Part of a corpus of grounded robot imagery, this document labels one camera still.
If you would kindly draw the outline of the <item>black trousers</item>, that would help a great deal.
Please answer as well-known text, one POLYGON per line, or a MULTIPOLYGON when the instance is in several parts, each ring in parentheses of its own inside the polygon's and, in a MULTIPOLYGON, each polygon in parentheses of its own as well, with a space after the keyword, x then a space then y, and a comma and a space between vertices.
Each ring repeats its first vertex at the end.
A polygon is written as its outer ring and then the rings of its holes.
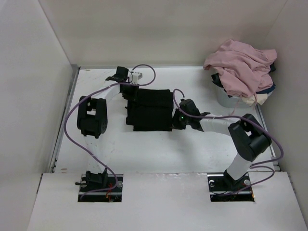
POLYGON ((173 94, 170 90, 137 89, 127 100, 126 124, 134 131, 172 131, 173 94))

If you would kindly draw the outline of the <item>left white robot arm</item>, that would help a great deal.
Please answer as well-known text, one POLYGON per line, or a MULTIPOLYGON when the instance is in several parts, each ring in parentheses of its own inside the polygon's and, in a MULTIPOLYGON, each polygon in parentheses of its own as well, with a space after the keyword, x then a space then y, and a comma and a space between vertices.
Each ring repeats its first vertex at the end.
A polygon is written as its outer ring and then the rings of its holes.
POLYGON ((107 104, 118 94, 122 94, 125 99, 135 97, 141 78, 142 73, 119 66, 113 76, 105 79, 99 90, 88 96, 82 96, 75 106, 78 109, 77 128, 86 141, 85 147, 80 144, 77 146, 105 167, 104 172, 97 174, 91 181, 92 187, 98 192, 113 188, 112 185, 108 185, 107 176, 108 171, 112 174, 114 172, 98 159, 98 148, 94 147, 100 142, 107 129, 107 104))

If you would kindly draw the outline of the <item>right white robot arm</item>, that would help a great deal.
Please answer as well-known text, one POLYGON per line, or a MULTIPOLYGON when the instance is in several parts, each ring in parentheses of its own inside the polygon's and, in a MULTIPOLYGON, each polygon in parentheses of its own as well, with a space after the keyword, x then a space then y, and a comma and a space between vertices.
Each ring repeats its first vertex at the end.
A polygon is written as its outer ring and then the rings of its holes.
POLYGON ((237 151, 232 163, 223 172, 224 190, 242 191, 245 176, 250 169, 261 167, 254 161, 272 144, 272 138, 252 114, 220 116, 200 113, 191 99, 182 100, 173 115, 173 127, 184 130, 187 126, 200 132, 214 132, 231 137, 237 151))

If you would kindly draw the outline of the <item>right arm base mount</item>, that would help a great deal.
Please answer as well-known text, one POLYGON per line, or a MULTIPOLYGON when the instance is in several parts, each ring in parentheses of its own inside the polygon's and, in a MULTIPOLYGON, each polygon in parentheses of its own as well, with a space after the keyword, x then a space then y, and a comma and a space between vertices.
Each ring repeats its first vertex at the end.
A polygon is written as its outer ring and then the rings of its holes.
POLYGON ((238 181, 229 181, 223 173, 207 175, 211 202, 254 202, 249 174, 246 173, 238 181))

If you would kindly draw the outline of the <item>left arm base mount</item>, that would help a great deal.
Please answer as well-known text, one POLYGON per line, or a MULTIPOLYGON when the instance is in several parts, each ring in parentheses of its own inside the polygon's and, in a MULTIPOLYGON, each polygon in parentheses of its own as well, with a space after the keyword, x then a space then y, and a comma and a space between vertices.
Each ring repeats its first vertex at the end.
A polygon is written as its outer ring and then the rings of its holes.
POLYGON ((118 203, 122 202, 123 175, 117 175, 118 182, 113 175, 105 170, 102 173, 87 171, 81 180, 75 182, 79 187, 78 202, 118 203))

